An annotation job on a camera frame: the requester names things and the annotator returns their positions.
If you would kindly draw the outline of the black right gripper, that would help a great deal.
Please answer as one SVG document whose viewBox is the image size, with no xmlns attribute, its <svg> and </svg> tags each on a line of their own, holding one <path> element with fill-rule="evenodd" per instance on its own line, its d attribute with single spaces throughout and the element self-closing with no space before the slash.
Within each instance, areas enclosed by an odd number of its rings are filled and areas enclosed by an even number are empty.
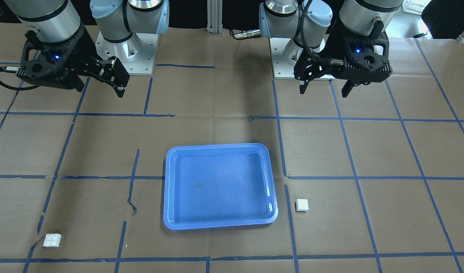
<svg viewBox="0 0 464 273">
<path fill-rule="evenodd" d="M 27 30 L 20 66 L 16 76 L 26 83 L 47 88 L 75 89 L 82 92 L 80 76 L 93 77 L 112 86 L 123 98 L 130 75 L 118 57 L 103 60 L 85 27 L 60 42 L 43 42 L 34 29 Z"/>
</svg>

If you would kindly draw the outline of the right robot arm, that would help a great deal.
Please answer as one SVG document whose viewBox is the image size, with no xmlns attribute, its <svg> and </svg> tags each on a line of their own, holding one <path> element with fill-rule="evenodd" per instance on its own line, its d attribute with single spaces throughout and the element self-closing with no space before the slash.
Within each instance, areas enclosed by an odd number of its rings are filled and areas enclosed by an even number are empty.
<svg viewBox="0 0 464 273">
<path fill-rule="evenodd" d="M 149 60 L 140 38 L 167 32 L 168 0 L 91 0 L 89 8 L 103 38 L 99 52 L 70 0 L 7 0 L 27 27 L 17 67 L 0 67 L 0 85 L 13 91 L 41 86 L 82 92 L 82 76 L 125 93 L 130 71 Z"/>
</svg>

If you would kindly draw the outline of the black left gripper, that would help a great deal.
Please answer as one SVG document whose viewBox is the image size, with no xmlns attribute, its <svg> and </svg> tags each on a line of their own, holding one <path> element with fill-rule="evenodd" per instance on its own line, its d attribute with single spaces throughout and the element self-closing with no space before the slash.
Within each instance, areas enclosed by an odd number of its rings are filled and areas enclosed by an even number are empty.
<svg viewBox="0 0 464 273">
<path fill-rule="evenodd" d="M 383 23 L 372 23 L 367 34 L 355 33 L 336 23 L 321 52 L 301 52 L 294 66 L 300 94 L 314 79 L 325 74 L 347 80 L 342 88 L 346 98 L 358 84 L 385 81 L 393 73 L 389 62 L 389 40 Z"/>
</svg>

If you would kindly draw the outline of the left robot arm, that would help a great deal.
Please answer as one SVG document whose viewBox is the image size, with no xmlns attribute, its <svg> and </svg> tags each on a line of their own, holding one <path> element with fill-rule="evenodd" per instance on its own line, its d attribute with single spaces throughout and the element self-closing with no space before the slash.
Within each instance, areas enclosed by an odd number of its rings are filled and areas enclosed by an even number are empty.
<svg viewBox="0 0 464 273">
<path fill-rule="evenodd" d="M 345 80 L 342 97 L 358 85 L 381 83 L 393 69 L 385 31 L 402 0 L 345 0 L 334 17 L 323 0 L 265 0 L 259 30 L 267 38 L 289 38 L 300 54 L 293 59 L 299 91 L 324 75 Z"/>
</svg>

